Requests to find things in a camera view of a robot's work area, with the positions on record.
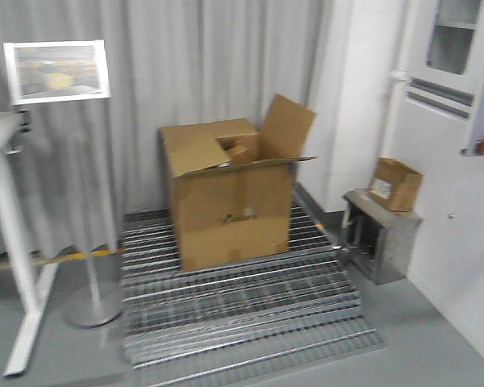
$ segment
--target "printed logo on box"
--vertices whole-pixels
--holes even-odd
[[[382,179],[374,179],[371,192],[382,199],[389,199],[391,193],[391,183]]]
[[[244,210],[243,215],[234,215],[234,214],[227,214],[225,217],[222,219],[219,219],[220,224],[225,226],[229,223],[233,222],[242,222],[244,220],[249,220],[249,219],[255,219],[257,215],[255,214],[255,211],[252,207],[248,207]]]

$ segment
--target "white panel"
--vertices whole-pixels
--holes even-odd
[[[409,278],[484,356],[484,157],[457,151],[464,120],[411,101],[398,116],[390,156],[425,175]]]
[[[352,3],[335,0],[330,9],[326,51],[315,80],[317,90],[310,96],[309,107],[317,112],[303,149],[304,156],[316,156],[300,164],[298,179],[314,200],[322,207],[326,202],[330,160],[336,130],[336,112],[340,101],[340,88],[344,60],[347,51],[349,22]]]
[[[345,208],[342,195],[366,187],[378,156],[403,2],[355,0],[344,65],[326,211]]]

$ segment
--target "small metal cabinet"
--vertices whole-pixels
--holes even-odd
[[[357,250],[353,262],[377,285],[405,278],[415,233],[422,219],[413,212],[391,212],[366,189],[352,189],[341,225],[341,244]]]

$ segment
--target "cardboard box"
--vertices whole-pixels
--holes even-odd
[[[381,157],[369,186],[369,196],[389,211],[410,211],[423,175],[405,164]]]
[[[247,119],[161,128],[185,270],[287,251],[290,166],[311,158],[299,155],[314,117],[277,95],[260,131]]]

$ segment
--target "gray floor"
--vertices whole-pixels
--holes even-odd
[[[118,277],[118,258],[98,262],[102,277]],[[375,286],[353,266],[348,269],[361,291],[366,318],[378,328],[386,348],[244,385],[484,387],[484,360],[412,284],[403,280]],[[121,320],[88,330],[64,321],[65,299],[84,278],[83,262],[61,265],[30,368],[22,377],[4,379],[22,310],[10,272],[0,271],[0,386],[131,385],[130,368],[122,357]]]

